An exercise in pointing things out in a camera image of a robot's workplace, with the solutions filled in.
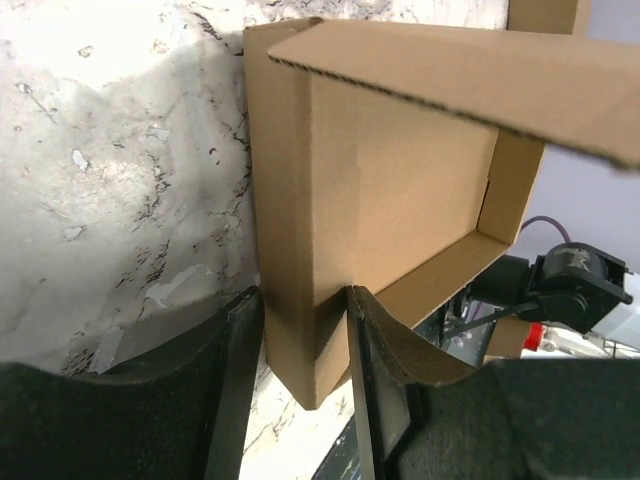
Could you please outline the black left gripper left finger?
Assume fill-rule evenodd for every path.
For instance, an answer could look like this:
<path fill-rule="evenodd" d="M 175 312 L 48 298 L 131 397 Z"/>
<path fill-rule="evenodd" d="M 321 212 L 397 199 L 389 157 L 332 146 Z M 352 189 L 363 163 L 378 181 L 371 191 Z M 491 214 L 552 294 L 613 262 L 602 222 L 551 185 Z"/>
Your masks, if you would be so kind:
<path fill-rule="evenodd" d="M 257 287 L 101 373 L 1 367 L 5 479 L 235 479 L 263 335 Z"/>

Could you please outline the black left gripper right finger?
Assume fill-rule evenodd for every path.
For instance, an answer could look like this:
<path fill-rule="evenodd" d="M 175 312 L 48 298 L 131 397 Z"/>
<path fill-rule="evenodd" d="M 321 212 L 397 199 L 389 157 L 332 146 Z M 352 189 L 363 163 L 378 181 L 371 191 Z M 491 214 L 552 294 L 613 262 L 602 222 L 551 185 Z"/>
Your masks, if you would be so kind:
<path fill-rule="evenodd" d="M 635 479 L 635 359 L 495 360 L 426 387 L 398 479 Z"/>

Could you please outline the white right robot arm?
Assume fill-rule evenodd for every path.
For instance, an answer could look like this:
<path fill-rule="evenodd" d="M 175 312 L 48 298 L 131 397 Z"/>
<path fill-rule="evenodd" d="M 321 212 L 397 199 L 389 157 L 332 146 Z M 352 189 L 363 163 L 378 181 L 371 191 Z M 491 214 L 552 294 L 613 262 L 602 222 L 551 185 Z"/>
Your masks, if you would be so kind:
<path fill-rule="evenodd" d="M 533 262 L 503 255 L 468 295 L 524 321 L 639 349 L 639 274 L 585 243 L 559 244 Z"/>

